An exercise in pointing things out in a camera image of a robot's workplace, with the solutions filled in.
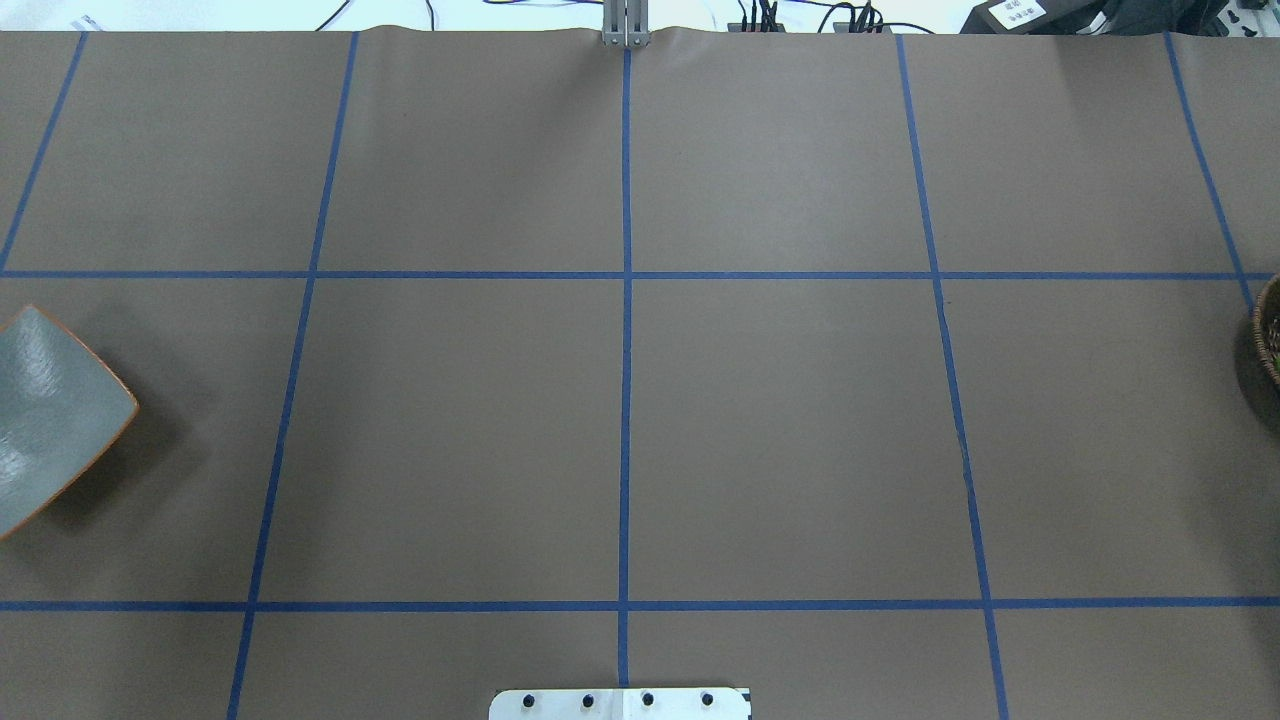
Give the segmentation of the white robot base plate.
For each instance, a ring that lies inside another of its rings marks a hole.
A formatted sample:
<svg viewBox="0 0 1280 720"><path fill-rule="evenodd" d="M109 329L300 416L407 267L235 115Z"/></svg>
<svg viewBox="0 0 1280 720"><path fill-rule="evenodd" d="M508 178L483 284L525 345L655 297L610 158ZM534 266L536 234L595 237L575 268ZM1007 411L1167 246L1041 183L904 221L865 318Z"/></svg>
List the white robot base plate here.
<svg viewBox="0 0 1280 720"><path fill-rule="evenodd" d="M509 689L489 719L751 719L750 691L732 687Z"/></svg>

